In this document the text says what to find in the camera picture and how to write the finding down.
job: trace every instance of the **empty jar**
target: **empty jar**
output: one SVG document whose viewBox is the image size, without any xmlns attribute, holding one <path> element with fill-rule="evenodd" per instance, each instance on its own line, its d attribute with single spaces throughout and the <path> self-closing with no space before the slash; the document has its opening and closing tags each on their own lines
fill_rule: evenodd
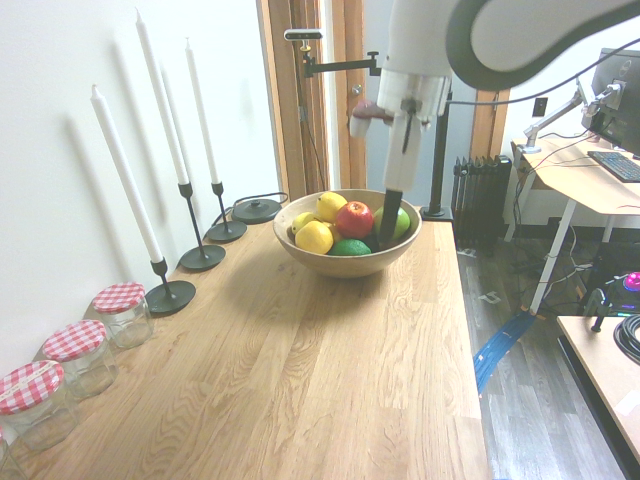
<svg viewBox="0 0 640 480">
<path fill-rule="evenodd" d="M 18 466 L 9 445 L 3 437 L 2 427 L 0 427 L 0 480 L 27 480 L 27 477 Z"/>
<path fill-rule="evenodd" d="M 93 299 L 93 308 L 121 348 L 137 347 L 153 334 L 144 295 L 142 284 L 127 282 L 111 285 Z"/>
<path fill-rule="evenodd" d="M 0 380 L 0 415 L 31 450 L 67 438 L 78 424 L 76 410 L 57 362 L 29 363 Z"/>
<path fill-rule="evenodd" d="M 64 368 L 67 385 L 76 397 L 105 391 L 118 376 L 107 331 L 98 320 L 83 320 L 51 335 L 42 349 Z"/>
</svg>

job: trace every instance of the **green apple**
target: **green apple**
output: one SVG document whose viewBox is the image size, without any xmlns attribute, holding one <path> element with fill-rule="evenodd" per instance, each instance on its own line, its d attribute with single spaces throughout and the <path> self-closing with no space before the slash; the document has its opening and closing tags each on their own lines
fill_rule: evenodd
<svg viewBox="0 0 640 480">
<path fill-rule="evenodd" d="M 384 213 L 384 207 L 380 207 L 373 214 L 373 227 L 375 228 L 376 235 L 380 234 L 380 224 L 382 223 L 382 214 Z M 409 215 L 402 207 L 398 209 L 398 219 L 396 220 L 396 228 L 393 231 L 393 240 L 398 240 L 404 233 L 409 230 L 411 226 L 411 220 Z"/>
</svg>

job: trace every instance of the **wooden bowl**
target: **wooden bowl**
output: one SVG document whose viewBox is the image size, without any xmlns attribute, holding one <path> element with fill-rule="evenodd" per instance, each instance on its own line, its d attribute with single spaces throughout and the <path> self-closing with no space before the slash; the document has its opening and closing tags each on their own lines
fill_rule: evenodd
<svg viewBox="0 0 640 480">
<path fill-rule="evenodd" d="M 375 212 L 384 204 L 384 193 L 374 192 L 371 190 L 336 190 L 347 201 L 359 201 L 369 206 L 372 212 Z M 289 252 L 293 258 L 316 272 L 335 278 L 357 278 L 371 275 L 372 273 L 383 270 L 390 265 L 400 255 L 402 255 L 420 233 L 422 219 L 408 202 L 402 201 L 402 208 L 409 215 L 411 226 L 407 233 L 400 239 L 400 244 L 388 250 L 371 255 L 350 256 L 350 257 L 333 257 L 330 255 L 318 255 L 317 253 L 306 252 L 295 246 L 293 238 L 289 236 L 287 230 L 291 226 L 291 222 L 301 213 L 315 212 L 316 201 L 321 193 L 314 193 L 300 198 L 295 202 L 284 207 L 276 218 L 273 220 L 273 231 L 278 240 Z"/>
</svg>

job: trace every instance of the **red and white checkered lid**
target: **red and white checkered lid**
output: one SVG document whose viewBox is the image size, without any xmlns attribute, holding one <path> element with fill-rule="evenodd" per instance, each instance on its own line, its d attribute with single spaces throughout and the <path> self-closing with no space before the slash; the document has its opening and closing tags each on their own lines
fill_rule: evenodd
<svg viewBox="0 0 640 480">
<path fill-rule="evenodd" d="M 95 351 L 107 330 L 98 320 L 83 320 L 61 328 L 44 343 L 43 353 L 56 362 L 68 362 Z"/>
<path fill-rule="evenodd" d="M 121 313 L 135 307 L 144 298 L 144 287 L 140 283 L 117 283 L 105 288 L 93 299 L 93 308 L 98 313 Z"/>
<path fill-rule="evenodd" d="M 62 365 L 52 360 L 29 363 L 0 380 L 0 415 L 23 412 L 42 403 L 64 380 Z"/>
</svg>

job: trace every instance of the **computer monitor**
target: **computer monitor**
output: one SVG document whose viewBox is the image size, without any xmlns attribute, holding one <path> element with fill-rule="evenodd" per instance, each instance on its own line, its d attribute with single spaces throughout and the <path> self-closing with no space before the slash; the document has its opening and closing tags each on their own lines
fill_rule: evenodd
<svg viewBox="0 0 640 480">
<path fill-rule="evenodd" d="M 603 48 L 600 58 L 612 49 Z M 617 109 L 600 107 L 592 118 L 583 117 L 582 125 L 605 140 L 635 155 L 640 155 L 640 52 L 622 50 L 598 64 L 591 86 L 596 95 L 609 84 L 623 85 Z"/>
</svg>

